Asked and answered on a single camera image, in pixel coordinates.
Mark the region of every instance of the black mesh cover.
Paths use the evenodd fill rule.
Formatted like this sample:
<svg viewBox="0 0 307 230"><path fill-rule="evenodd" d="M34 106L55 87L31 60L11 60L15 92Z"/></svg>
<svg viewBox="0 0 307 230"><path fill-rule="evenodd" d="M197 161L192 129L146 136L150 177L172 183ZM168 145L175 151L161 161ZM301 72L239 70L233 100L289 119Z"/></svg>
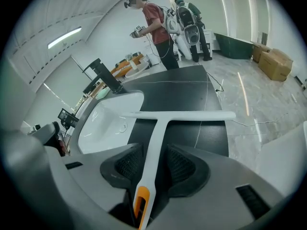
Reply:
<svg viewBox="0 0 307 230"><path fill-rule="evenodd" d="M183 27L187 27L189 25L194 25L195 22L193 20L193 16L191 12L186 7L179 7L178 8L178 15L183 23Z"/></svg>
<svg viewBox="0 0 307 230"><path fill-rule="evenodd" d="M129 153L115 162L115 170L131 181L140 169L142 158L142 149L131 149Z"/></svg>
<svg viewBox="0 0 307 230"><path fill-rule="evenodd" d="M192 196L201 190L209 180L208 164L174 144L168 145L166 163L172 181L168 190L169 197Z"/></svg>
<svg viewBox="0 0 307 230"><path fill-rule="evenodd" d="M143 145L135 144L100 165L100 173L111 186L130 189L134 177L144 165Z"/></svg>
<svg viewBox="0 0 307 230"><path fill-rule="evenodd" d="M183 182L194 174L195 164L190 159L172 148L167 152L166 159L172 177L172 185Z"/></svg>

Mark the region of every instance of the ceiling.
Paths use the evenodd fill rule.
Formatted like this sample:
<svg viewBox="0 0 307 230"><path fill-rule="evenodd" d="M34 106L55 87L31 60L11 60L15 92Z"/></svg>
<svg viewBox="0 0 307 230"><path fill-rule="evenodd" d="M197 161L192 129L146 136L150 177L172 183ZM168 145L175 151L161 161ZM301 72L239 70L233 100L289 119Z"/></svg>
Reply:
<svg viewBox="0 0 307 230"><path fill-rule="evenodd" d="M86 42L94 28L120 0L33 0L16 24L6 54L28 83L59 54L80 41ZM47 45L81 26L82 30L51 49Z"/></svg>

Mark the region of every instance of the cardboard box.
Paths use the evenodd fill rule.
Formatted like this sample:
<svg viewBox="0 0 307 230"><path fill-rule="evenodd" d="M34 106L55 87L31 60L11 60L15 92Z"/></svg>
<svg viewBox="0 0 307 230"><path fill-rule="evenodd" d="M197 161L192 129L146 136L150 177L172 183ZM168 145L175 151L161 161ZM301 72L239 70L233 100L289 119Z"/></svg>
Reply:
<svg viewBox="0 0 307 230"><path fill-rule="evenodd" d="M257 63L260 60L260 56L262 52L269 52L271 49L263 44L259 44L259 43L254 43L254 49L253 49L253 59L254 61L256 61Z"/></svg>
<svg viewBox="0 0 307 230"><path fill-rule="evenodd" d="M274 48L269 53L262 52L258 67L271 79L285 81L292 68L291 60L284 52Z"/></svg>

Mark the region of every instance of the blinds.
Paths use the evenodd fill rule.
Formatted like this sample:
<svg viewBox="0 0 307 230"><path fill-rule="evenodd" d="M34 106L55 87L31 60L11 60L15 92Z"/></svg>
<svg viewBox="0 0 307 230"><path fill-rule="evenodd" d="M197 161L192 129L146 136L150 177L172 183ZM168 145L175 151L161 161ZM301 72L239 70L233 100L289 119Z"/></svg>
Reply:
<svg viewBox="0 0 307 230"><path fill-rule="evenodd" d="M83 96L83 90L91 80L82 73L77 63L69 57L46 79L45 84L71 108L75 108Z"/></svg>

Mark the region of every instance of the black pants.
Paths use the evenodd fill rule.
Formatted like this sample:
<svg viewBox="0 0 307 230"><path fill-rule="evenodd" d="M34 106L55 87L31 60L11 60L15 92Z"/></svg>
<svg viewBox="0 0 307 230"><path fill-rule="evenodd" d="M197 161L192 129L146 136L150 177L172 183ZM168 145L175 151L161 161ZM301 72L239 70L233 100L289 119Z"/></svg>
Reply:
<svg viewBox="0 0 307 230"><path fill-rule="evenodd" d="M166 40L165 42L155 45L161 61L167 70L179 68L178 62L174 55L173 46L174 41L172 38L170 38L170 41Z"/></svg>
<svg viewBox="0 0 307 230"><path fill-rule="evenodd" d="M198 30L200 32L200 43L201 43L201 48L202 48L202 51L203 51L203 57L204 58L209 58L210 57L210 52L209 52L208 47L207 47L206 38L205 38L205 35L203 33L203 30L202 30L202 25L198 24L197 27L198 27ZM198 62L200 57L199 57L199 55L197 53L196 45L191 46L191 54L192 54L193 61Z"/></svg>

